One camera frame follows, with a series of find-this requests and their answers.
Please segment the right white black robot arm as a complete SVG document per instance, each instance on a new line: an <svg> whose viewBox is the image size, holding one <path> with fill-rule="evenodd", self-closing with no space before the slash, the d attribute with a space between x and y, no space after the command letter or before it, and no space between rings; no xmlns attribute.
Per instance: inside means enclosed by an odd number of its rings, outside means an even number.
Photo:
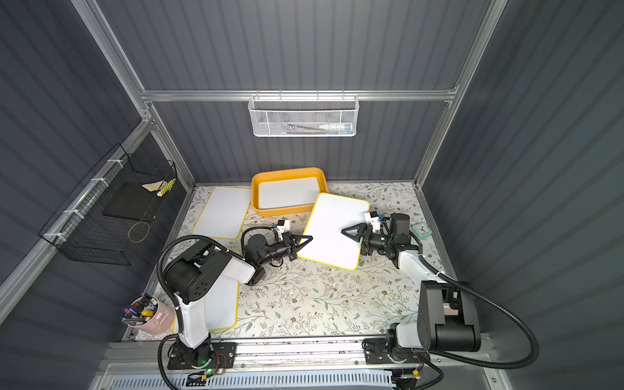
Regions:
<svg viewBox="0 0 624 390"><path fill-rule="evenodd" d="M435 268L423 254L422 242L414 233L406 214L394 213L385 219L367 213L364 222L343 228L342 235L355 241L363 255L380 254L414 283L419 284L416 319L393 323L377 346L365 342L371 353L380 351L391 359L404 360L407 353L423 359L425 354L450 358L468 365L514 370L528 367L539 357L539 341L517 315L490 297L475 291L466 282L455 280ZM526 336L529 351L511 362L486 362L471 358L481 348L478 302L498 310Z"/></svg>

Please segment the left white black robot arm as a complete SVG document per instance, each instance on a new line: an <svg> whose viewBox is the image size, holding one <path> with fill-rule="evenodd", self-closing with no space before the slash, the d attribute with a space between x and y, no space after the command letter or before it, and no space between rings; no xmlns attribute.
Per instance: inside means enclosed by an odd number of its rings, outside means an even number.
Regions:
<svg viewBox="0 0 624 390"><path fill-rule="evenodd" d="M254 286L266 275L263 267L280 267L285 258L297 259L298 252L310 244L312 236L279 232L269 227L275 241L268 243L262 234L240 236L242 253L203 235L178 237L165 245L156 266L160 286L171 299L178 320L176 344L196 361L208 359L211 350L209 318L226 313L221 297L230 285L234 292L240 284Z"/></svg>

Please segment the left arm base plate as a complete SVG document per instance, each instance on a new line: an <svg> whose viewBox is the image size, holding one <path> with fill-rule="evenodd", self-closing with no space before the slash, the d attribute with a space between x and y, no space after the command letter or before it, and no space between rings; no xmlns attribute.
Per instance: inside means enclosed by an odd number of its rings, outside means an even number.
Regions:
<svg viewBox="0 0 624 390"><path fill-rule="evenodd" d="M237 354L237 343L204 342L196 349L191 349L181 341L175 341L167 352L167 369L180 370L225 370L233 368Z"/></svg>

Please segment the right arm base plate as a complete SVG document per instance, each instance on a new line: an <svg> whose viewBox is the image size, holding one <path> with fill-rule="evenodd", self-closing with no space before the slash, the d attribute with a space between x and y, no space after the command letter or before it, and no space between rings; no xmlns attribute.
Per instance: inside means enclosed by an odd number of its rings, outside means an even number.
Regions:
<svg viewBox="0 0 624 390"><path fill-rule="evenodd" d="M422 365L429 354L421 349L406 349L388 344L383 338L366 338L361 343L367 365L414 364Z"/></svg>

